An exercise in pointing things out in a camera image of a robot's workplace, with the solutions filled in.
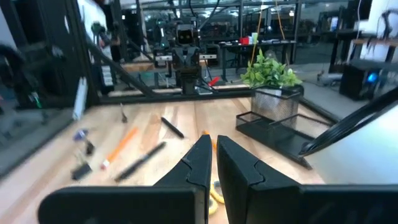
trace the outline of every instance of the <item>wire mesh tray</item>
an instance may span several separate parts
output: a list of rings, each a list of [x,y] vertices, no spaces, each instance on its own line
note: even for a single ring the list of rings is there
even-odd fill
[[[252,111],[236,116],[238,131],[307,169],[311,169],[311,167],[300,156],[302,147],[317,138],[330,126],[328,123],[301,114],[280,121],[274,121]]]
[[[251,111],[274,121],[298,113],[300,93],[286,88],[263,86],[256,88],[251,97]]]

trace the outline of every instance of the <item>marker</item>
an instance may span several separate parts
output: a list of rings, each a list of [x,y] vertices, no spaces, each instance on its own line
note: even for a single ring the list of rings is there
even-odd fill
[[[126,146],[127,142],[129,142],[132,137],[137,133],[138,129],[133,128],[127,136],[119,143],[117,148],[107,156],[107,158],[104,160],[104,162],[101,164],[101,169],[106,169],[114,160],[115,158],[119,155],[119,153],[124,149]]]
[[[166,142],[162,142],[159,145],[157,145],[153,150],[148,152],[148,154],[142,156],[138,161],[133,163],[129,168],[127,168],[125,171],[123,171],[117,178],[115,178],[114,181],[120,182],[122,180],[127,179],[131,174],[133,174],[138,168],[140,168],[141,165],[143,165],[146,161],[148,161],[153,155],[156,154],[156,152],[159,152],[161,149],[163,149],[166,146]]]
[[[181,133],[172,123],[166,120],[166,118],[162,117],[162,121],[164,124],[166,124],[167,127],[169,127],[176,135],[178,135],[180,138],[184,138],[184,134]]]

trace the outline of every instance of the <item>orange cord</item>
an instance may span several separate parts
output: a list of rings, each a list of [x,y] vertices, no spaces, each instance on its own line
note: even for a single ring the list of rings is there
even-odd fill
[[[283,38],[283,40],[285,40],[286,38],[285,38],[285,33],[284,33],[284,30],[283,30],[283,28],[282,28],[282,21],[281,21],[281,19],[280,19],[280,15],[279,15],[279,10],[278,10],[278,0],[275,0],[275,6],[276,6],[276,13],[277,13],[277,15],[278,15],[278,21],[279,21],[279,29],[280,29],[280,32],[282,33],[282,38]],[[287,66],[289,66],[289,56],[287,55],[287,53],[286,53],[286,64],[287,64]]]
[[[259,39],[259,36],[260,36],[261,17],[262,17],[262,10],[260,11],[259,22],[258,22],[258,25],[257,25],[257,39],[256,39],[256,41],[255,41],[255,43],[254,43],[253,51],[252,51],[252,53],[251,53],[250,67],[251,67],[251,65],[253,64],[254,53],[256,52],[257,40]]]

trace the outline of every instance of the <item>black pen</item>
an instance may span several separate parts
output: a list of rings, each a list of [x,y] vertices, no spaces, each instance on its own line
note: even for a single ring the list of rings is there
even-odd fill
[[[148,152],[148,154],[142,156],[138,161],[133,163],[130,167],[128,167],[126,170],[124,170],[117,178],[115,178],[114,181],[120,182],[122,180],[125,180],[128,178],[131,174],[133,174],[143,163],[148,161],[156,152],[159,152],[161,149],[163,149],[166,146],[166,142],[162,142],[159,145],[157,145],[153,150]]]
[[[178,135],[180,138],[184,138],[184,134],[181,133],[172,123],[166,120],[166,118],[162,117],[162,121],[164,124],[166,124],[167,127],[169,127],[176,135]]]

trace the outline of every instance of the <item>black cable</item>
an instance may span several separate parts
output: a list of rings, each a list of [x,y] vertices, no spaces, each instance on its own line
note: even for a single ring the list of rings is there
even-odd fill
[[[209,15],[209,18],[207,18],[202,24],[200,24],[200,27],[198,28],[198,30],[201,30],[203,28],[203,26],[213,17],[213,15],[214,15],[214,13],[215,13],[215,11],[216,11],[216,9],[217,9],[219,4],[220,4],[220,0],[217,0],[216,6],[214,7],[213,11]]]
[[[398,87],[348,115],[312,142],[304,145],[300,155],[309,156],[318,152],[367,125],[381,115],[380,111],[385,113],[385,109],[397,101],[397,95]]]

